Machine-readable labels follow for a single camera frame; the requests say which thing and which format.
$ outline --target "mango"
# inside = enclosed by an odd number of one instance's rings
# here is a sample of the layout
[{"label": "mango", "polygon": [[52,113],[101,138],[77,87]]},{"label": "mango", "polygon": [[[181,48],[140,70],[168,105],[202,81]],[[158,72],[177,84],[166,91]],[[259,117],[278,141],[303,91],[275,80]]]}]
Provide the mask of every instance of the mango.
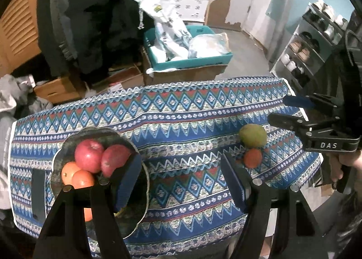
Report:
[{"label": "mango", "polygon": [[239,136],[247,148],[261,148],[267,144],[267,132],[258,124],[244,125],[239,131]]}]

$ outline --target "blue patterned cloth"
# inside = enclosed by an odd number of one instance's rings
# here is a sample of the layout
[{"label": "blue patterned cloth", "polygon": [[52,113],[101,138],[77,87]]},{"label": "blue patterned cloth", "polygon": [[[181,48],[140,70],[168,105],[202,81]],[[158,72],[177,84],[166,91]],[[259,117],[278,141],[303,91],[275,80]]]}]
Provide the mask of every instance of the blue patterned cloth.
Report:
[{"label": "blue patterned cloth", "polygon": [[[282,103],[288,84],[275,77],[183,82],[108,93],[18,120],[12,130],[10,190],[16,225],[37,237],[31,208],[33,168],[46,172],[46,210],[55,197],[52,163],[64,140],[84,127],[109,127],[132,141],[150,176],[148,211],[125,239],[133,256],[175,254],[239,232],[245,215],[234,205],[218,165],[222,152],[242,157],[238,131],[257,123],[267,131],[262,164],[249,173],[268,185],[301,187],[321,157],[302,150],[292,131],[267,123],[271,112],[303,116]],[[99,253],[89,239],[91,251]]]}]

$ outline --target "louvered door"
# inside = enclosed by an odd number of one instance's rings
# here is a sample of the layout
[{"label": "louvered door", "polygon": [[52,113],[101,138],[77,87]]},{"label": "louvered door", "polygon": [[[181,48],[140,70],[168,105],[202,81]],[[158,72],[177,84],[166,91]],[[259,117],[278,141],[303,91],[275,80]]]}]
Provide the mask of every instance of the louvered door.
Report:
[{"label": "louvered door", "polygon": [[41,53],[36,10],[37,0],[11,0],[1,16],[0,76]]}]

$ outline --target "metal screw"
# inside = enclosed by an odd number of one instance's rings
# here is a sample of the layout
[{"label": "metal screw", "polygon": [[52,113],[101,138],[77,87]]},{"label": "metal screw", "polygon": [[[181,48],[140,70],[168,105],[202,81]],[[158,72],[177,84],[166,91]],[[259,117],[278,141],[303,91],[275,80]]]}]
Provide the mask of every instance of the metal screw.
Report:
[{"label": "metal screw", "polygon": [[107,178],[102,178],[100,181],[99,181],[99,184],[100,185],[107,185],[109,183],[109,179]]},{"label": "metal screw", "polygon": [[253,184],[255,185],[262,185],[263,181],[260,178],[253,179]]},{"label": "metal screw", "polygon": [[64,188],[63,188],[63,192],[69,192],[70,190],[72,189],[72,186],[70,184],[66,185]]},{"label": "metal screw", "polygon": [[299,191],[298,187],[297,187],[295,184],[292,184],[292,185],[290,186],[290,189],[291,189],[293,192],[295,192],[295,193]]}]

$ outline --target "white plastic bag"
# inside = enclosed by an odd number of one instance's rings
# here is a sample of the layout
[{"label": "white plastic bag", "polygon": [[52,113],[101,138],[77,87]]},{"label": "white plastic bag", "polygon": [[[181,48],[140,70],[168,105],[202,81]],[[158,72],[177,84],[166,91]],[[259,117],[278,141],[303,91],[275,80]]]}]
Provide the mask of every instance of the white plastic bag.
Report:
[{"label": "white plastic bag", "polygon": [[230,52],[226,33],[199,34],[189,45],[189,59],[207,58],[225,55]]},{"label": "white plastic bag", "polygon": [[188,58],[191,34],[176,13],[175,0],[135,0],[140,10],[155,21],[156,39],[166,51],[168,58]]}]

